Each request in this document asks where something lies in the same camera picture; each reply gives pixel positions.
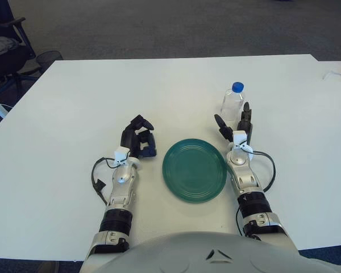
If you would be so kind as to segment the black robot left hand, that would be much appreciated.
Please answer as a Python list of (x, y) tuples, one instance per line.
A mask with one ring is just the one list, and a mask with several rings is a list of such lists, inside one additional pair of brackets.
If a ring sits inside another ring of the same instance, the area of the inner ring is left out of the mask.
[(123, 130), (120, 145), (130, 150), (130, 157), (155, 157), (156, 142), (152, 131), (154, 127), (141, 115), (137, 115)]

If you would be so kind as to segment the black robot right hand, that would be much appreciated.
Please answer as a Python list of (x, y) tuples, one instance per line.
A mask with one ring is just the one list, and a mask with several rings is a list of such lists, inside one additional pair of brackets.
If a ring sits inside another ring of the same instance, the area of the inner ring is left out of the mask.
[[(241, 112), (241, 119), (238, 123), (237, 130), (245, 131), (247, 134), (247, 144), (249, 145), (251, 142), (252, 129), (253, 124), (251, 123), (252, 117), (252, 109), (249, 106), (249, 102), (245, 102), (243, 106), (243, 111)], [(219, 126), (219, 132), (221, 135), (228, 140), (229, 142), (233, 142), (233, 129), (226, 125), (225, 121), (221, 118), (220, 115), (214, 114), (215, 121)]]

